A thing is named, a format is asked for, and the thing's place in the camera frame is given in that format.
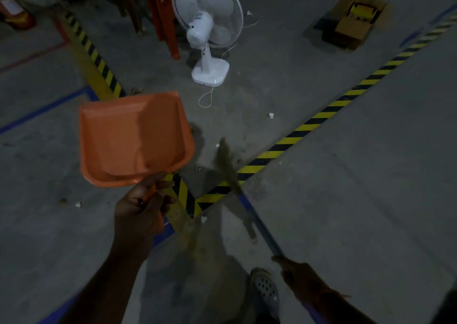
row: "orange dustpan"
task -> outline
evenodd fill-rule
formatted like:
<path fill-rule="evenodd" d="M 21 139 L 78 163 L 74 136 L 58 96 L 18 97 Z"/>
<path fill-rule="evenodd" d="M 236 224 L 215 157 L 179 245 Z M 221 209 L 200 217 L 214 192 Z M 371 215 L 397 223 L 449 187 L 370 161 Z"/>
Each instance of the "orange dustpan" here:
<path fill-rule="evenodd" d="M 195 152 L 178 93 L 84 103 L 79 110 L 81 172 L 99 187 L 140 182 L 184 166 Z"/>

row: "fan motor housing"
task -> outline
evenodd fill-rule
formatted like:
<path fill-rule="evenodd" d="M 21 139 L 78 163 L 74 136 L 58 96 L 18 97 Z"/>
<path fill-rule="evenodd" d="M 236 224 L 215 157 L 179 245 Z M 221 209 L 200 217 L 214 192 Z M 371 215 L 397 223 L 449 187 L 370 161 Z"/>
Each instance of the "fan motor housing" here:
<path fill-rule="evenodd" d="M 208 43 L 213 25 L 213 17 L 208 12 L 197 12 L 187 29 L 187 41 L 193 48 L 203 49 Z"/>

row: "left hand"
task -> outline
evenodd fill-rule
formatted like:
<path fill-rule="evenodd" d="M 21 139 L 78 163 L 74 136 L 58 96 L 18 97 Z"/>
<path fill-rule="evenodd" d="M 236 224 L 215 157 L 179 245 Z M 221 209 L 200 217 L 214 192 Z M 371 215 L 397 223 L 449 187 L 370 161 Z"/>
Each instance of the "left hand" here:
<path fill-rule="evenodd" d="M 133 258 L 143 263 L 151 252 L 154 235 L 164 230 L 164 215 L 169 204 L 176 201 L 160 190 L 172 182 L 161 181 L 166 172 L 154 173 L 135 185 L 119 202 L 114 211 L 114 241 L 111 256 Z M 157 192 L 148 202 L 142 198 L 155 186 Z"/>

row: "fan stand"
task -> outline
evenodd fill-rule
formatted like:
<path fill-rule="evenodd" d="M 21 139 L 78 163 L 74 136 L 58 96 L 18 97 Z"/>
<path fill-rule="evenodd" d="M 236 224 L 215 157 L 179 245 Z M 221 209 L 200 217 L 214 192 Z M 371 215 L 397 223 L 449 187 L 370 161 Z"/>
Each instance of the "fan stand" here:
<path fill-rule="evenodd" d="M 192 70 L 192 78 L 195 83 L 204 86 L 220 86 L 229 71 L 230 64 L 224 59 L 213 58 L 209 45 L 202 49 L 202 58 L 197 62 Z"/>

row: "orange plastic chair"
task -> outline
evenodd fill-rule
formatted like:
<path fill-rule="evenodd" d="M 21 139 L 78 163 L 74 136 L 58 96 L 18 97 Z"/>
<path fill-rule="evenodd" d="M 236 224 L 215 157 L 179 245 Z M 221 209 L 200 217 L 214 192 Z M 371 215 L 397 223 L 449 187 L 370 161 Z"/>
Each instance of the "orange plastic chair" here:
<path fill-rule="evenodd" d="M 148 0 L 151 8 L 152 17 L 154 20 L 155 30 L 159 41 L 163 40 L 162 35 L 168 44 L 168 49 L 173 59 L 179 60 L 179 48 L 176 41 L 176 34 L 174 32 L 174 10 L 171 0 Z"/>
<path fill-rule="evenodd" d="M 195 152 L 178 93 L 87 102 L 79 110 L 81 172 L 99 187 L 183 167 Z"/>

